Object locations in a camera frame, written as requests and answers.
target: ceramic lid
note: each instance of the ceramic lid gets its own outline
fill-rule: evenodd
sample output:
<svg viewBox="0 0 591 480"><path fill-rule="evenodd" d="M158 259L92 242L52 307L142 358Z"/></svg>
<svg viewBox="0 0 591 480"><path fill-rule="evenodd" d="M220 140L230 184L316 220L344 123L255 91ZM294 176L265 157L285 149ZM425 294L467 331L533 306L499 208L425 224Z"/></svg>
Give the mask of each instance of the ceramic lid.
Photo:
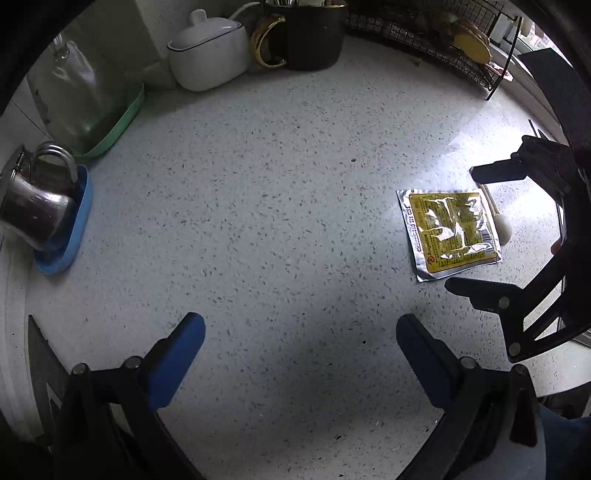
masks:
<svg viewBox="0 0 591 480"><path fill-rule="evenodd" d="M205 10L201 9L191 12L189 23L191 27L179 32L176 37L168 42L170 50L187 50L214 38L221 37L242 26L241 23L227 18L207 18Z"/></svg>

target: countertop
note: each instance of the countertop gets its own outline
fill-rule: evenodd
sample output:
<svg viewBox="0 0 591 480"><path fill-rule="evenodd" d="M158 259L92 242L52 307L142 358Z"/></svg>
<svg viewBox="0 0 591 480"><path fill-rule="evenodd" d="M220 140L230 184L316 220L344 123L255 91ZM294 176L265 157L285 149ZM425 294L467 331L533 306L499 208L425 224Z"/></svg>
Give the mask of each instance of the countertop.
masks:
<svg viewBox="0 0 591 480"><path fill-rule="evenodd" d="M205 93L149 95L91 167L71 269L31 270L33 314L67 368L144 355L189 311L201 352L160 415L210 479L394 478L441 411L397 346L404 313L458 355L510 368L495 315L417 283L396 190L472 188L528 113L436 66L347 38L338 64L253 69ZM462 275L524 286L558 238L528 179L492 185L514 235ZM570 342L525 362L538 394L591 380Z"/></svg>

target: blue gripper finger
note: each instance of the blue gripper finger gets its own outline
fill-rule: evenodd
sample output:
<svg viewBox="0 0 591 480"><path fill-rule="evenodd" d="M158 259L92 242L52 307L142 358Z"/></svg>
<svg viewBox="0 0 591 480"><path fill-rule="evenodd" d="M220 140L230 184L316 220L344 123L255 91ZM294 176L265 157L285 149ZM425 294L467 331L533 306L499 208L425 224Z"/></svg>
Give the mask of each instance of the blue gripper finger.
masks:
<svg viewBox="0 0 591 480"><path fill-rule="evenodd" d="M204 340L205 321L191 312L145 356L138 379L152 412L166 407L173 399Z"/></svg>

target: metal pitcher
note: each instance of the metal pitcher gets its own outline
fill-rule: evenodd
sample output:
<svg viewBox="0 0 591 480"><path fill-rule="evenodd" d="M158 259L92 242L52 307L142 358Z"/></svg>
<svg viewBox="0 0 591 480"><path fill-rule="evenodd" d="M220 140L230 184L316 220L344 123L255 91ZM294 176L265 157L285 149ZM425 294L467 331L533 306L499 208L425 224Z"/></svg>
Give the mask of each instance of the metal pitcher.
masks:
<svg viewBox="0 0 591 480"><path fill-rule="evenodd" d="M54 142L39 144L33 156L30 157L28 170L29 181L34 186L76 198L78 184L76 160L70 151L61 145Z"/></svg>
<svg viewBox="0 0 591 480"><path fill-rule="evenodd" d="M70 175L68 181L56 186L50 176L38 174L36 184L33 184L31 166L34 170L40 156L38 152L31 157L21 145L4 165L0 174L0 223L24 238L34 249L51 251L61 248L67 241L77 205L71 196L49 188L71 189L70 183L74 178L77 180L77 176Z"/></svg>

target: screw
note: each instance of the screw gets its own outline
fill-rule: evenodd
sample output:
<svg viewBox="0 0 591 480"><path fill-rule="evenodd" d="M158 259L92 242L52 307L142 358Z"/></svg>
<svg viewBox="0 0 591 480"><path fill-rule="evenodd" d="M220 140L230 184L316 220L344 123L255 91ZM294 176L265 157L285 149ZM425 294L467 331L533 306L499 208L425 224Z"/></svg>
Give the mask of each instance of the screw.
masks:
<svg viewBox="0 0 591 480"><path fill-rule="evenodd" d="M462 358L460 358L460 364L462 365L462 367L467 368L468 370L472 370L477 366L476 360L474 360L470 356L463 356Z"/></svg>
<svg viewBox="0 0 591 480"><path fill-rule="evenodd" d="M511 355L511 356L519 355L519 352L521 352L521 345L520 344L515 342L515 343L512 343L509 345L509 355Z"/></svg>
<svg viewBox="0 0 591 480"><path fill-rule="evenodd" d="M86 364L75 365L72 369L73 375L82 375L84 372L86 372Z"/></svg>
<svg viewBox="0 0 591 480"><path fill-rule="evenodd" d="M499 299L499 308L505 310L509 306L509 299L507 297L501 297Z"/></svg>
<svg viewBox="0 0 591 480"><path fill-rule="evenodd" d="M135 370L139 367L140 363L142 362L142 358L140 356L130 356L124 363L125 368L129 368L130 370Z"/></svg>
<svg viewBox="0 0 591 480"><path fill-rule="evenodd" d="M515 371L517 373L519 373L520 375L527 375L527 369L525 366L523 366L521 364L517 364L514 368L515 368Z"/></svg>

